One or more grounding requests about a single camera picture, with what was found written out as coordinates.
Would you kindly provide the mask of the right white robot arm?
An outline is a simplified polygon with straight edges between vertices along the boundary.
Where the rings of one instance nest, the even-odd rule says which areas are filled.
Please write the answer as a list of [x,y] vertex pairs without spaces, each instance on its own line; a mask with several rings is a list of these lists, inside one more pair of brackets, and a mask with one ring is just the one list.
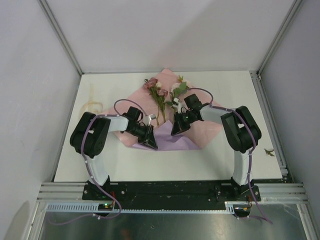
[[230,185],[219,186],[216,198],[232,197],[242,201],[252,191],[252,153],[258,145],[262,132],[246,106],[236,109],[201,103],[196,94],[184,99],[185,105],[178,98],[172,101],[176,112],[173,115],[171,135],[188,131],[191,124],[201,121],[221,124],[228,144],[234,150],[234,171]]

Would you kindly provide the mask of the dark pink rose stem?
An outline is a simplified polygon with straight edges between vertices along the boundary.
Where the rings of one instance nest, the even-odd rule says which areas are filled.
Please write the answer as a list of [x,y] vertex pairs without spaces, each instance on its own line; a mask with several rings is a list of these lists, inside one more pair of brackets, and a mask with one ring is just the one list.
[[166,122],[166,98],[169,92],[162,87],[162,83],[155,77],[144,79],[143,87],[149,91],[149,95],[157,105],[156,124],[159,127],[160,116],[162,116],[163,122]]

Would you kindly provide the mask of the light pink rose stem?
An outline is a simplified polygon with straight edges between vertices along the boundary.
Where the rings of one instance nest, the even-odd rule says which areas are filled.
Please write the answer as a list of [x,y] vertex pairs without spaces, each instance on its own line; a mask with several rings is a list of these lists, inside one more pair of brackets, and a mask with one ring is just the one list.
[[174,100],[178,99],[181,95],[185,94],[188,89],[192,88],[193,85],[187,79],[184,79],[183,76],[178,76],[177,82],[171,86],[169,92],[170,100],[166,102],[166,105],[173,108],[175,103]]

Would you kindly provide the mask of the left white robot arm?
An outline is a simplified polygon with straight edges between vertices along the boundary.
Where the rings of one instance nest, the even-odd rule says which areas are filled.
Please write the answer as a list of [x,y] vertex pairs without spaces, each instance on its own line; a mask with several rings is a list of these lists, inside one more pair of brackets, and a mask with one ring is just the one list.
[[89,174],[89,181],[96,184],[93,194],[100,200],[110,196],[111,188],[105,184],[109,174],[104,161],[99,157],[104,149],[108,133],[129,133],[137,138],[137,143],[152,150],[158,145],[154,136],[154,114],[144,115],[135,107],[123,114],[94,114],[85,112],[70,137],[70,145],[82,155]]

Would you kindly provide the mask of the pink wrapping paper sheet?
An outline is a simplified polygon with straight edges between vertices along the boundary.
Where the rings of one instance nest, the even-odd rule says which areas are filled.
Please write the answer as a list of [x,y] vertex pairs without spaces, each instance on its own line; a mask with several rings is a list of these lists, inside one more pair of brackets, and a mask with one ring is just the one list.
[[[154,78],[158,79],[162,83],[162,87],[168,92],[171,91],[172,85],[178,81],[178,75],[174,74],[169,69],[164,69],[158,73]],[[211,97],[208,93],[198,91],[196,89],[188,91],[188,93],[181,95],[179,99],[182,101],[183,98],[196,94],[202,103],[210,101]],[[147,113],[156,114],[158,106],[152,97],[149,95],[147,89],[143,86],[131,94],[128,98],[137,104]],[[133,106],[134,103],[128,101],[120,101],[116,104],[116,110],[113,108],[105,111],[105,114],[122,114],[127,112],[129,107]],[[163,118],[160,115],[159,122],[160,126],[157,126],[156,120],[152,121],[155,124],[154,136],[158,145],[158,151],[180,151],[180,150],[199,150],[206,147],[212,139],[222,130],[221,116],[227,112],[221,109],[213,109],[215,112],[209,112],[207,115],[212,117],[214,121],[196,121],[191,124],[190,130],[171,136],[173,128],[174,110],[166,106],[165,118],[166,122],[163,122]],[[144,147],[139,146],[136,137],[129,133],[115,132],[115,136],[129,148],[148,150]]]

